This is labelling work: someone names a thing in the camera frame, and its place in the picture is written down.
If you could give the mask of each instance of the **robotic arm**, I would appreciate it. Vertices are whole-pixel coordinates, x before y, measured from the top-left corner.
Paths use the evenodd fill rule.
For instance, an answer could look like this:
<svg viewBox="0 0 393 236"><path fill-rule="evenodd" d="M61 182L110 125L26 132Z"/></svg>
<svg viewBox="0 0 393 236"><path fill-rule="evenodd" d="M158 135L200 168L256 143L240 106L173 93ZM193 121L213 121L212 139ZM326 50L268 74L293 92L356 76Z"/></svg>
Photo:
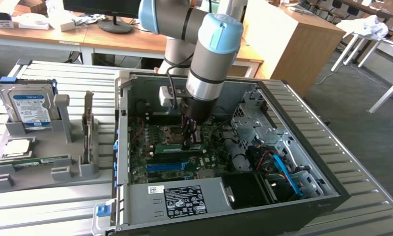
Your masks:
<svg viewBox="0 0 393 236"><path fill-rule="evenodd" d="M186 0L142 0L142 27L185 43L196 44L181 102L182 147L208 119L220 96L228 70L236 59L242 24L230 16L189 7Z"/></svg>

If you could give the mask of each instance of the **hard drive label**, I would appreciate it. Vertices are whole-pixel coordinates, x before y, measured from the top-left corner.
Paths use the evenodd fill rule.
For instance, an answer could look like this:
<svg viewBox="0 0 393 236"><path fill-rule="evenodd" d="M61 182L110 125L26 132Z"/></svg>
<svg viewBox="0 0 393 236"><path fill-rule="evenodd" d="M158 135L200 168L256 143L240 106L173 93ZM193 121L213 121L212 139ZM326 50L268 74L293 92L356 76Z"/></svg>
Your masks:
<svg viewBox="0 0 393 236"><path fill-rule="evenodd" d="M42 95L14 95L14 104L21 122L28 126L42 126L50 123L48 109L42 106Z"/></svg>
<svg viewBox="0 0 393 236"><path fill-rule="evenodd" d="M165 188L164 199L169 218L208 213L200 185Z"/></svg>

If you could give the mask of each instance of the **gray carpet floor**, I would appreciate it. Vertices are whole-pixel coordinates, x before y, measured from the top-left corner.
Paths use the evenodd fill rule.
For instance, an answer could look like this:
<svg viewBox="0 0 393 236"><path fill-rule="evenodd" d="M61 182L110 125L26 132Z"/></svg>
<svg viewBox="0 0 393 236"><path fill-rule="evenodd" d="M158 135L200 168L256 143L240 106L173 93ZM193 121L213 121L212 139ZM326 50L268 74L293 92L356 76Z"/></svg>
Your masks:
<svg viewBox="0 0 393 236"><path fill-rule="evenodd" d="M64 62L68 54L54 50L0 46L0 75L8 74L21 58ZM334 53L317 82L330 73L337 56ZM128 57L121 66L134 67L137 62L137 58ZM330 119L329 128L393 196L393 101L388 101L373 115L365 111L385 91L378 81L376 83L354 68L342 66L321 85L312 87L306 99L318 115Z"/></svg>

